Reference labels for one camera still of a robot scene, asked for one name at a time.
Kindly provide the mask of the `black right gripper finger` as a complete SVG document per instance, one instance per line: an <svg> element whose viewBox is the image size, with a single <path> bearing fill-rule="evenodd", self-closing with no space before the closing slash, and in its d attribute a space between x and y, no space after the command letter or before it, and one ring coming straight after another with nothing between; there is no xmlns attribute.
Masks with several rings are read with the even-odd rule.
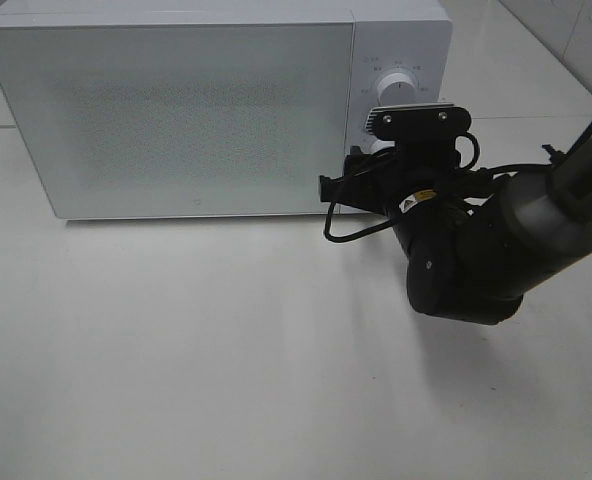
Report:
<svg viewBox="0 0 592 480"><path fill-rule="evenodd" d="M367 173L374 168L376 157L369 152L363 152L359 146L352 146L343 163L344 173Z"/></svg>
<svg viewBox="0 0 592 480"><path fill-rule="evenodd" d="M337 206L350 208L352 211L371 212L371 197L364 180L345 175L331 178L318 176L319 199L327 205L326 213L333 215Z"/></svg>

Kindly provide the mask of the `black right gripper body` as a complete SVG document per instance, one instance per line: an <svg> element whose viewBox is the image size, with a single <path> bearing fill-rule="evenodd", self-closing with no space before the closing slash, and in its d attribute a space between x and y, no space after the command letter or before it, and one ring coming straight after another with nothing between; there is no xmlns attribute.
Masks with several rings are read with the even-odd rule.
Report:
<svg viewBox="0 0 592 480"><path fill-rule="evenodd" d="M375 157L374 168L357 177L368 185L370 213L383 216L389 215L393 207L399 207L411 194L432 190L450 177L461 161L454 139L405 143L399 150L386 148L382 157Z"/></svg>

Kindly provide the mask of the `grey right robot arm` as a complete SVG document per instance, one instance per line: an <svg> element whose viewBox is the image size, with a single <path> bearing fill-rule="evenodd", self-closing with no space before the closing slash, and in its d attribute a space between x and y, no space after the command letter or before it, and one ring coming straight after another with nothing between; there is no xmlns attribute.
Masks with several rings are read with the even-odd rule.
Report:
<svg viewBox="0 0 592 480"><path fill-rule="evenodd" d="M366 129L385 147L352 147L341 176L320 178L319 197L382 217L407 257L415 311L495 325L592 253L592 121L544 164L491 168L461 160L471 124L451 103L376 107Z"/></svg>

